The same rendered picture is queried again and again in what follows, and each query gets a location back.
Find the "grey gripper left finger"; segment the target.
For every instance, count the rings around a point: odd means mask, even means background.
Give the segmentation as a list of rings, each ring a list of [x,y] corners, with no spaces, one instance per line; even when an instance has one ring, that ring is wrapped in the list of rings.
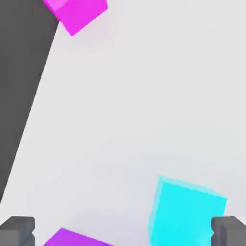
[[[11,216],[0,225],[0,246],[35,246],[35,218]]]

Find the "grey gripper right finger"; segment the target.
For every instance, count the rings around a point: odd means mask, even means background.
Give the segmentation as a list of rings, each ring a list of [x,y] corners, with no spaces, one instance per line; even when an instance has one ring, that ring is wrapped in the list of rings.
[[[213,217],[211,246],[246,246],[246,225],[235,216]]]

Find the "small cyan cube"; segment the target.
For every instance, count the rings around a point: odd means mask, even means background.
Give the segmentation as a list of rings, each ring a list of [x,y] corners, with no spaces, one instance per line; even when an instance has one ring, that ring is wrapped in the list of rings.
[[[214,190],[160,176],[148,222],[149,246],[211,246],[211,219],[227,198]]]

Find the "small purple cube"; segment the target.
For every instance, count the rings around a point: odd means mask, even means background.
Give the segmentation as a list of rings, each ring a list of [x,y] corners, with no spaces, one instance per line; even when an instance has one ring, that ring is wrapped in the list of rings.
[[[44,246],[113,246],[102,241],[60,228]]]

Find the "small magenta cube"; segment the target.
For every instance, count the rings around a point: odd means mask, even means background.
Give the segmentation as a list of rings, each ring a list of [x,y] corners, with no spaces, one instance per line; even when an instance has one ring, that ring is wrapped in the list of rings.
[[[108,9],[107,0],[43,0],[73,36]]]

